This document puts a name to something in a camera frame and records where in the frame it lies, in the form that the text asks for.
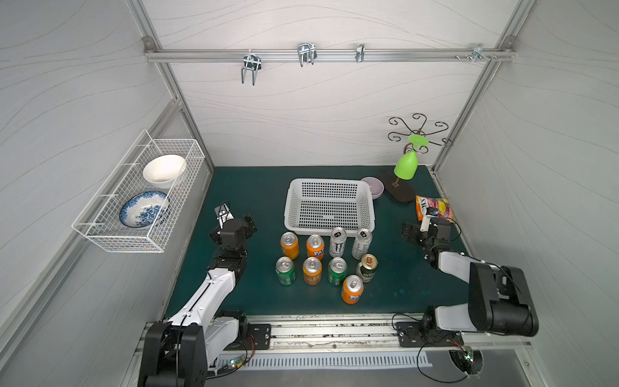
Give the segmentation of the green Sprite can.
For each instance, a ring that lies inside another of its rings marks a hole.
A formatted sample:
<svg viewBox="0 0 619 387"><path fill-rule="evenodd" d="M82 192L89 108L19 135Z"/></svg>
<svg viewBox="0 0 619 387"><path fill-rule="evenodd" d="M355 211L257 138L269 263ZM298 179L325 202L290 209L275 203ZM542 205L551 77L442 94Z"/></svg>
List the green Sprite can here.
<svg viewBox="0 0 619 387"><path fill-rule="evenodd" d="M282 256L276 262L277 279L281 285L292 285L296 280L294 262L288 256Z"/></svg>
<svg viewBox="0 0 619 387"><path fill-rule="evenodd" d="M328 282L334 286L341 285L346 278L348 264L341 257L334 257L328 264Z"/></svg>

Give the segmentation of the white perforated plastic basket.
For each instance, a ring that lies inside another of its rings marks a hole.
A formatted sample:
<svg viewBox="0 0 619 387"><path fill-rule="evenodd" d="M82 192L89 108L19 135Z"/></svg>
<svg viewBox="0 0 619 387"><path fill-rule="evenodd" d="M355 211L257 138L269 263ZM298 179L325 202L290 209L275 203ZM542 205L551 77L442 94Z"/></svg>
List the white perforated plastic basket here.
<svg viewBox="0 0 619 387"><path fill-rule="evenodd" d="M329 236L336 227L354 237L375 230L373 198L368 183L358 180L297 178L287 191L285 227L298 235Z"/></svg>

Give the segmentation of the orange soda can back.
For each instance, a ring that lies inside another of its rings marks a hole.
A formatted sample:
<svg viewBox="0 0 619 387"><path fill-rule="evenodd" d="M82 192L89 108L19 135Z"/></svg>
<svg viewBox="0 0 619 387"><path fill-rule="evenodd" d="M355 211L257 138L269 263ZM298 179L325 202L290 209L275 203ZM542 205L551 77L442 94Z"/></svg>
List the orange soda can back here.
<svg viewBox="0 0 619 387"><path fill-rule="evenodd" d="M316 257L308 257L302 266L303 278L308 285L317 285L322 279L322 261Z"/></svg>

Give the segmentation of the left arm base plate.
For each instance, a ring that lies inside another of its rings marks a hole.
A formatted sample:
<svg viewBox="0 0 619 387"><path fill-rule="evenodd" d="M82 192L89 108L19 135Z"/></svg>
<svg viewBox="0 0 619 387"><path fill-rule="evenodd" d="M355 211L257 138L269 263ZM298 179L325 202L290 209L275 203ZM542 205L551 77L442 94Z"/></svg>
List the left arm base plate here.
<svg viewBox="0 0 619 387"><path fill-rule="evenodd" d="M229 350L263 351L271 347L272 325L247 323L242 325Z"/></svg>

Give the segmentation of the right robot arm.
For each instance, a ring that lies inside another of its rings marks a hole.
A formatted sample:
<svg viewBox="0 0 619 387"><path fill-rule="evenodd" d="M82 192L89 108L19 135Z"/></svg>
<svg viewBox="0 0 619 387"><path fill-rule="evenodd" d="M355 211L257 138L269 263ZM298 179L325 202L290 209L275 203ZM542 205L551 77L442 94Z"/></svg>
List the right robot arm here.
<svg viewBox="0 0 619 387"><path fill-rule="evenodd" d="M487 332L534 337L539 320L524 272L458 253L451 247L451 222L430 217L427 225L404 223L402 237L422 247L432 269L467 284L467 301L455 306L430 306L420 331Z"/></svg>

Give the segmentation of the orange soda can yellow band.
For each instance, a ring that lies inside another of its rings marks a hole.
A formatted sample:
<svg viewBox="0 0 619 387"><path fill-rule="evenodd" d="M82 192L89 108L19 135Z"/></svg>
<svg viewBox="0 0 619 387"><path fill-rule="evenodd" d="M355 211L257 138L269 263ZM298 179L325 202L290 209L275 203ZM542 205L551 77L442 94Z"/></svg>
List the orange soda can yellow band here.
<svg viewBox="0 0 619 387"><path fill-rule="evenodd" d="M299 256L298 237L293 232L285 232L280 238L280 247L283 256L296 260Z"/></svg>

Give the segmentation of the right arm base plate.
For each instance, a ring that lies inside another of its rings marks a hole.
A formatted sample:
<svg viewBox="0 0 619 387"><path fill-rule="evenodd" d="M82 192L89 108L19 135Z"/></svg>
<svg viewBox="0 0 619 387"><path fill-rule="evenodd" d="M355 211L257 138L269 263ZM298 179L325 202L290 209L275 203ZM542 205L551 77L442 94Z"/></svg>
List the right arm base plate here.
<svg viewBox="0 0 619 387"><path fill-rule="evenodd" d="M396 331L399 346L402 348L420 348L422 345L428 347L464 346L462 335L459 332L426 328L421 322L413 320L394 322L393 328Z"/></svg>

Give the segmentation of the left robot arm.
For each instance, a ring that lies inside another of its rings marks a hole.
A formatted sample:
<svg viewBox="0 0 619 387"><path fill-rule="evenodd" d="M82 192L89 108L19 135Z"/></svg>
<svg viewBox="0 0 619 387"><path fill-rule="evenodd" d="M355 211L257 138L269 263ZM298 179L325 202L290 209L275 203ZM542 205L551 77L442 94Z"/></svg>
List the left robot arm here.
<svg viewBox="0 0 619 387"><path fill-rule="evenodd" d="M147 330L138 386L203 386L216 376L211 365L248 331L243 312L217 312L247 267L247 239L255 232L249 215L211 232L218 247L203 283L177 314Z"/></svg>

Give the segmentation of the orange Fanta can front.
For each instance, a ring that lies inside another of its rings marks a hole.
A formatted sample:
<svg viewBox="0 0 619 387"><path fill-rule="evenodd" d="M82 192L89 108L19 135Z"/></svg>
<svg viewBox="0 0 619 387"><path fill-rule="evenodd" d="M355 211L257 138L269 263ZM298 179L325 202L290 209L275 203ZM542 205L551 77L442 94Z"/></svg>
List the orange Fanta can front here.
<svg viewBox="0 0 619 387"><path fill-rule="evenodd" d="M320 261L324 258L325 243L320 235L310 235L306 240L306 252L308 257Z"/></svg>

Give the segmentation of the orange fanta can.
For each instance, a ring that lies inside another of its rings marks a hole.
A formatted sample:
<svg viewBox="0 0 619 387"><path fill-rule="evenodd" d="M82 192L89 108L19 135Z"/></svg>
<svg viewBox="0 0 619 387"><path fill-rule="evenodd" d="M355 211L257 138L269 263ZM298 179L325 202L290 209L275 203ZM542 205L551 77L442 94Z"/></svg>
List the orange fanta can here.
<svg viewBox="0 0 619 387"><path fill-rule="evenodd" d="M345 278L341 291L341 297L346 304L354 305L358 303L363 292L364 282L360 277L351 275Z"/></svg>
<svg viewBox="0 0 619 387"><path fill-rule="evenodd" d="M306 240L306 252L308 257L320 261L324 258L325 243L320 235L310 235Z"/></svg>

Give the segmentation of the orange Fanta can back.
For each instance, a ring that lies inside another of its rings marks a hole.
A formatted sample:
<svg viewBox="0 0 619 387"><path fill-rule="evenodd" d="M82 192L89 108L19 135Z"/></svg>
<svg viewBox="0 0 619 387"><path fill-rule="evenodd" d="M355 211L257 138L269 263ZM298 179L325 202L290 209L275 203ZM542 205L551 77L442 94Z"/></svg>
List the orange Fanta can back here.
<svg viewBox="0 0 619 387"><path fill-rule="evenodd" d="M351 275L345 278L341 291L341 297L346 304L354 305L358 303L363 292L364 282L360 277Z"/></svg>

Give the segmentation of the green gold-top can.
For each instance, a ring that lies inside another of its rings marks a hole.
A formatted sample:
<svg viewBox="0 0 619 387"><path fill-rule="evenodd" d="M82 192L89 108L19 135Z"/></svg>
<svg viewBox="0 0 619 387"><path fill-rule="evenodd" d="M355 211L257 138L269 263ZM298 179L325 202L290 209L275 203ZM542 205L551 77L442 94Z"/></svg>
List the green gold-top can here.
<svg viewBox="0 0 619 387"><path fill-rule="evenodd" d="M362 280L362 282L370 282L376 272L378 266L378 259L372 254L365 254L359 260L356 267L356 275Z"/></svg>

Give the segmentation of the white Monster can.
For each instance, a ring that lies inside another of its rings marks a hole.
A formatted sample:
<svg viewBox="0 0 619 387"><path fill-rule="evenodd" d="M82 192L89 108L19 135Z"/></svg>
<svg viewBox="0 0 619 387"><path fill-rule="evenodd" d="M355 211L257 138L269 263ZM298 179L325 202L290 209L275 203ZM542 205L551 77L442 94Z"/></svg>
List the white Monster can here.
<svg viewBox="0 0 619 387"><path fill-rule="evenodd" d="M348 234L342 227L335 227L330 234L329 253L332 258L342 257Z"/></svg>
<svg viewBox="0 0 619 387"><path fill-rule="evenodd" d="M360 261L362 256L368 253L369 247L372 243L372 232L367 228L362 228L356 233L356 237L352 246L352 256Z"/></svg>

